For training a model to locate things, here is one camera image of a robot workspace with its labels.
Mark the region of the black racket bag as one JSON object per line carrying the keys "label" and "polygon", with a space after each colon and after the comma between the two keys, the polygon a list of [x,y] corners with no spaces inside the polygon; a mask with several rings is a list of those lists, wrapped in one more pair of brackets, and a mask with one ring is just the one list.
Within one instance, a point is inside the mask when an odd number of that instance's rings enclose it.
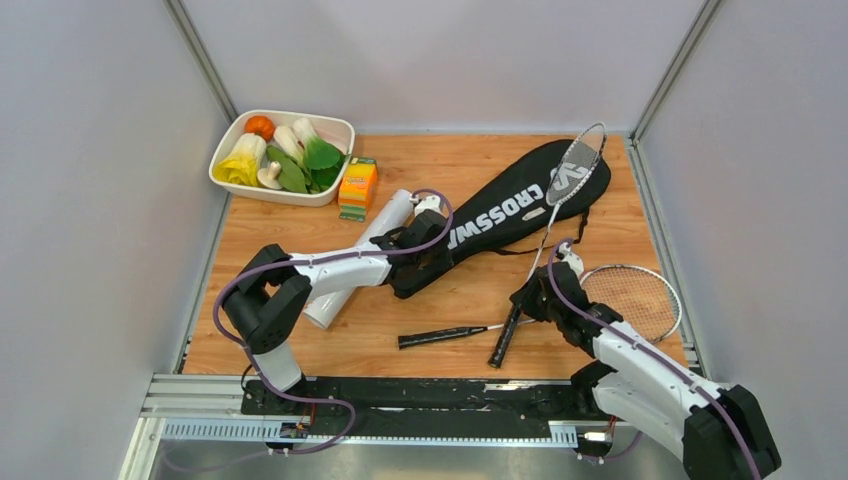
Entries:
{"label": "black racket bag", "polygon": [[562,139],[534,148],[455,209],[451,229],[430,251],[429,263],[392,275],[394,295],[411,297],[473,255],[507,255],[507,246],[544,228],[551,214],[545,193],[572,143]]}

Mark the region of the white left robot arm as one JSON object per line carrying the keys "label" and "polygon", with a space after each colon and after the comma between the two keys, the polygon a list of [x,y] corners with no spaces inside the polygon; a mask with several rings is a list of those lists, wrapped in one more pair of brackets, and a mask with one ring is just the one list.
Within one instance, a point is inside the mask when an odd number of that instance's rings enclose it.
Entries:
{"label": "white left robot arm", "polygon": [[321,254],[288,254],[268,245],[223,287],[213,321],[245,350],[269,403],[293,414],[304,405],[306,388],[288,339],[304,307],[343,290],[398,284],[425,256],[446,250],[452,221],[452,214],[427,209],[407,227]]}

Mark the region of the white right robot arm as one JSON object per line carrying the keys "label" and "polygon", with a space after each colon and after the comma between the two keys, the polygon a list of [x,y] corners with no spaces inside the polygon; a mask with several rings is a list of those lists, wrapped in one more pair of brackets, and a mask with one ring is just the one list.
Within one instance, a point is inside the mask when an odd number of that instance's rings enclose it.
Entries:
{"label": "white right robot arm", "polygon": [[610,306],[590,301],[574,269],[535,269],[510,301],[533,320],[556,325],[592,361],[571,377],[573,410],[631,423],[662,445],[691,479],[764,479],[783,461],[756,396],[681,366]]}

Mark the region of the packaged colourful sponges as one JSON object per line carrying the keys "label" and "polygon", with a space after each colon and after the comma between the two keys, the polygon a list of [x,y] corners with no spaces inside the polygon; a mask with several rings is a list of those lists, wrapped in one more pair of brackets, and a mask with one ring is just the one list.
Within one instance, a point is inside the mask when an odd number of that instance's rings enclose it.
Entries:
{"label": "packaged colourful sponges", "polygon": [[353,157],[346,167],[338,189],[339,217],[363,222],[375,196],[378,183],[377,161]]}

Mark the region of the green toy bok choy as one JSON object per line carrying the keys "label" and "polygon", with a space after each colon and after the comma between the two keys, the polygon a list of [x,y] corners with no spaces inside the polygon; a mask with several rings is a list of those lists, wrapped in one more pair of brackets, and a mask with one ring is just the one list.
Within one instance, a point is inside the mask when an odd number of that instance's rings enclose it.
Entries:
{"label": "green toy bok choy", "polygon": [[342,169],[345,155],[320,137],[307,118],[296,120],[292,129],[304,149],[303,164],[309,175],[311,190],[323,192],[329,189]]}

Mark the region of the white plastic tray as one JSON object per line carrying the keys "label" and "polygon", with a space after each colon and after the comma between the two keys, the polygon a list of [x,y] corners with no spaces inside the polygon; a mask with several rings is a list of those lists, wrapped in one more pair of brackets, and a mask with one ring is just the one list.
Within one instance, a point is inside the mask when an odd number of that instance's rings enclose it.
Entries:
{"label": "white plastic tray", "polygon": [[[276,127],[287,125],[291,128],[293,123],[299,118],[307,118],[320,137],[337,147],[345,155],[342,169],[331,187],[323,192],[312,191],[306,167],[300,168],[291,157],[283,152],[274,138],[270,142],[267,142],[267,149],[262,158],[260,168],[266,167],[272,161],[279,162],[282,166],[282,172],[279,176],[279,181],[283,186],[282,190],[267,189],[260,184],[259,187],[249,187],[215,180],[212,177],[213,167],[230,153],[238,138],[245,133],[244,125],[247,119],[254,115],[267,116],[273,121]],[[354,141],[355,130],[352,124],[346,120],[306,113],[252,110],[238,116],[230,125],[210,161],[208,176],[214,184],[223,187],[228,192],[237,196],[299,206],[324,206],[336,197],[343,173],[351,160]]]}

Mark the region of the toy mushroom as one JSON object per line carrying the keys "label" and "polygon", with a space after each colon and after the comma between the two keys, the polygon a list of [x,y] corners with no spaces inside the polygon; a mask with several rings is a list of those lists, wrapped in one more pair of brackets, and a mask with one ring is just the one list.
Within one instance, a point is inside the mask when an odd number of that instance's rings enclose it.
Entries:
{"label": "toy mushroom", "polygon": [[279,176],[282,172],[282,166],[279,162],[272,161],[266,167],[260,168],[257,172],[257,180],[259,184],[267,189],[282,190],[283,186],[279,181]]}

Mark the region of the white toy bok choy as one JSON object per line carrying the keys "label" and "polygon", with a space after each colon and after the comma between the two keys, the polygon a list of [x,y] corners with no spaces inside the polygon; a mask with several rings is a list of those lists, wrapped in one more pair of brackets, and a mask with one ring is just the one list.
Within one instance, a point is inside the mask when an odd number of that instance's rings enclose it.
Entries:
{"label": "white toy bok choy", "polygon": [[300,168],[304,167],[304,148],[291,127],[287,125],[277,126],[273,138],[286,155],[291,157]]}

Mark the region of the yellow toy cabbage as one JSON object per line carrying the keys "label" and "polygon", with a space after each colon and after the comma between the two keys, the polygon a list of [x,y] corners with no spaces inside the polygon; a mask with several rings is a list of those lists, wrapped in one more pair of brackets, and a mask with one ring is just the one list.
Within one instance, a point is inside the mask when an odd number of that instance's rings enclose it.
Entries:
{"label": "yellow toy cabbage", "polygon": [[230,153],[212,169],[212,177],[223,183],[259,187],[258,170],[267,149],[261,136],[244,133]]}

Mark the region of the orange toy pumpkin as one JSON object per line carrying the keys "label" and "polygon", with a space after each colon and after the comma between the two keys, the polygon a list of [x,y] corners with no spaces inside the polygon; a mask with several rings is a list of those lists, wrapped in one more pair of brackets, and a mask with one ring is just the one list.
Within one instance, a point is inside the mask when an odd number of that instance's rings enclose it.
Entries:
{"label": "orange toy pumpkin", "polygon": [[270,142],[276,130],[273,121],[264,115],[254,115],[247,119],[244,132],[257,135],[265,142]]}

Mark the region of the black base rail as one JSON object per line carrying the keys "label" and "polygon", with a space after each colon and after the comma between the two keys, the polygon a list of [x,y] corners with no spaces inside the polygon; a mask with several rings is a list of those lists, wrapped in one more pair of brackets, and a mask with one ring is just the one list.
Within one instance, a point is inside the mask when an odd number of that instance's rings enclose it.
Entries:
{"label": "black base rail", "polygon": [[611,441],[633,425],[678,458],[732,453],[717,411],[720,389],[672,385],[655,395],[607,369],[569,381],[309,377],[276,395],[236,376],[156,377],[143,402],[169,440],[257,442],[293,456],[335,446],[573,448]]}

